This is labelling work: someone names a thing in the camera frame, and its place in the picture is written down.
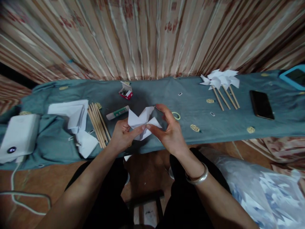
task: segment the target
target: blue cloth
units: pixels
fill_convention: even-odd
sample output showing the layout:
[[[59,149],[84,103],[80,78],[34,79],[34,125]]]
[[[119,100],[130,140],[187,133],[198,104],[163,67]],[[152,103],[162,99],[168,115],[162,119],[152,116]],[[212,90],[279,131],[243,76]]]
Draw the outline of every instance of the blue cloth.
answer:
[[[180,114],[183,136],[187,144],[227,142],[251,138],[305,136],[305,95],[300,94],[292,86],[278,78],[279,71],[265,72],[269,76],[263,77],[261,73],[237,75],[240,79],[239,89],[233,87],[240,108],[235,110],[226,96],[223,88],[220,89],[231,110],[222,101],[225,111],[220,109],[216,97],[208,86],[200,85],[200,77],[173,78],[161,80],[131,81],[133,97],[130,100],[119,95],[122,88],[120,81],[97,80],[61,80],[39,85],[33,89],[31,95],[22,99],[21,111],[28,111],[42,115],[40,130],[37,138],[37,147],[33,154],[28,155],[21,169],[34,169],[39,165],[68,164],[83,160],[78,153],[75,143],[68,141],[71,137],[64,129],[64,120],[56,115],[47,114],[48,107],[52,103],[70,102],[88,99],[89,103],[99,102],[102,105],[101,113],[104,117],[110,135],[119,119],[125,119],[124,114],[116,119],[108,121],[106,115],[129,105],[136,115],[139,115],[145,107],[163,103],[168,108]],[[256,117],[253,113],[249,96],[250,90],[257,90],[268,94],[275,120],[267,120]],[[214,103],[207,103],[207,99],[213,99]],[[162,113],[156,109],[151,117],[156,117],[163,129],[167,127],[162,119]],[[0,122],[0,141],[3,139],[6,125]],[[193,131],[190,126],[196,125],[200,132]],[[250,134],[248,127],[254,127],[255,132]],[[87,117],[86,130],[92,130],[92,124]],[[164,149],[160,141],[150,135],[143,141],[134,141],[125,156],[132,153],[148,153]],[[97,146],[89,157],[95,157],[101,151]],[[6,163],[0,169],[12,170],[15,163]]]

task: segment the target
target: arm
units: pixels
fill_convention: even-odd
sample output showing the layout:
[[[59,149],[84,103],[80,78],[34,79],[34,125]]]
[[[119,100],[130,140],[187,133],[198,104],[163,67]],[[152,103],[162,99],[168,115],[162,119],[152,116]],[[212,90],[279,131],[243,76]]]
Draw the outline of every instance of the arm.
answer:
[[[163,104],[158,104],[157,108],[165,114],[167,130],[162,131],[153,125],[146,127],[179,160],[189,177],[198,179],[204,173],[203,164],[187,147],[180,125],[171,111]],[[211,174],[195,188],[215,228],[258,228],[247,212]]]
[[[127,119],[117,122],[107,147],[88,165],[76,181],[62,194],[37,228],[82,227],[97,198],[102,182],[115,158],[132,140],[141,134],[145,125],[129,132]]]

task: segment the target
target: charging cable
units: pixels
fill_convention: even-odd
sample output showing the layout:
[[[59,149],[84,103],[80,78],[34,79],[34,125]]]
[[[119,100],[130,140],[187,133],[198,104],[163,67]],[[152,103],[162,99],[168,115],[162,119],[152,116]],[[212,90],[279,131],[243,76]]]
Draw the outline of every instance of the charging cable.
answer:
[[[20,157],[18,157],[16,159],[17,167],[15,168],[15,170],[12,173],[12,176],[10,177],[11,191],[2,191],[2,192],[0,192],[0,195],[12,195],[12,201],[15,204],[26,208],[27,210],[29,210],[30,212],[32,212],[32,213],[34,213],[36,215],[44,216],[44,215],[46,215],[46,213],[37,212],[34,209],[30,208],[28,205],[26,205],[24,203],[21,203],[21,202],[19,202],[18,200],[15,199],[15,195],[26,196],[26,197],[40,197],[40,198],[43,197],[43,198],[46,198],[47,201],[48,201],[48,208],[49,208],[49,210],[51,208],[51,198],[48,195],[14,191],[14,177],[15,177],[15,173],[17,172],[18,168],[22,164],[24,158],[25,158],[25,156],[20,156]]]

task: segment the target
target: bangle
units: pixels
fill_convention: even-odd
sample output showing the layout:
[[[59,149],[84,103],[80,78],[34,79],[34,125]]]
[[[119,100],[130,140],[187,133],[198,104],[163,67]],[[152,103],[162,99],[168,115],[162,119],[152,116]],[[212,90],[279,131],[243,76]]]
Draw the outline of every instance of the bangle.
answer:
[[[209,174],[209,170],[207,169],[207,166],[203,162],[202,162],[202,164],[204,165],[204,173],[197,180],[192,181],[189,178],[189,176],[187,175],[187,173],[185,172],[186,180],[187,180],[188,183],[193,184],[193,185],[198,185],[198,184],[202,183],[207,178],[207,175]]]

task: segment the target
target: striped curtain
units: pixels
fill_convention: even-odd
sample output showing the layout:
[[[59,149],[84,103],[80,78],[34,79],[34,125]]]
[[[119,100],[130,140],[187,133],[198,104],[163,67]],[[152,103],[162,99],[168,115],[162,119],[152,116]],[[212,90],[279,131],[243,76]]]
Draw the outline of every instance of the striped curtain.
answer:
[[[36,83],[287,69],[305,0],[4,0],[0,61]]]
[[[0,75],[0,115],[19,104],[31,90]]]

